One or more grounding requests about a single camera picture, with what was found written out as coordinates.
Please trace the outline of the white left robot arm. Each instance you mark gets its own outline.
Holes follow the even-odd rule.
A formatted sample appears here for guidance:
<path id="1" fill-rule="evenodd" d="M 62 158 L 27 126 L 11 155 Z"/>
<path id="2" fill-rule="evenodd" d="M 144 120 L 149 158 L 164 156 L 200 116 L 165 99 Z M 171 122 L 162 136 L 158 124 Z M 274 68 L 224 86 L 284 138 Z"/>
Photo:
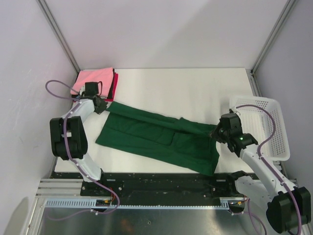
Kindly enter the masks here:
<path id="1" fill-rule="evenodd" d="M 93 113 L 101 114 L 108 103 L 100 97 L 102 82 L 87 82 L 76 95 L 71 109 L 61 117 L 49 122 L 52 153 L 64 161 L 71 162 L 81 173 L 85 182 L 92 182 L 91 190 L 104 195 L 108 183 L 101 179 L 102 169 L 88 153 L 88 140 L 83 123 Z"/>

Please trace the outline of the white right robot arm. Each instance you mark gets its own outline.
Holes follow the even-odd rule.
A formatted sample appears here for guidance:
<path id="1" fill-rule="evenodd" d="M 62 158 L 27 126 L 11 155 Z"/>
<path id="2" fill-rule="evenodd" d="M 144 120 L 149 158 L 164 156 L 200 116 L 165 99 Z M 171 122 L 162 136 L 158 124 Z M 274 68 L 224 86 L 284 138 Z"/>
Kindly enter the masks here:
<path id="1" fill-rule="evenodd" d="M 297 230 L 311 222 L 311 194 L 305 187 L 298 187 L 287 179 L 268 158 L 261 153 L 261 145 L 252 134 L 244 133 L 242 123 L 236 113 L 221 116 L 215 130 L 210 135 L 219 143 L 227 144 L 256 174 L 261 184 L 243 171 L 230 175 L 225 184 L 230 196 L 246 195 L 259 207 L 266 210 L 266 217 L 272 228 L 279 234 Z"/>

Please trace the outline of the green t shirt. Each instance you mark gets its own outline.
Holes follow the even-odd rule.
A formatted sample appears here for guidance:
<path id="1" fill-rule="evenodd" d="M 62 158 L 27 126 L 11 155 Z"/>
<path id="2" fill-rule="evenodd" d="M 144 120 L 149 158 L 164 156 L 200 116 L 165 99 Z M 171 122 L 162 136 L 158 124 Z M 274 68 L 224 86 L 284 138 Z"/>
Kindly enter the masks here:
<path id="1" fill-rule="evenodd" d="M 215 125 L 136 109 L 118 102 L 107 108 L 108 118 L 96 144 L 152 158 L 212 176 L 219 153 L 210 137 Z"/>

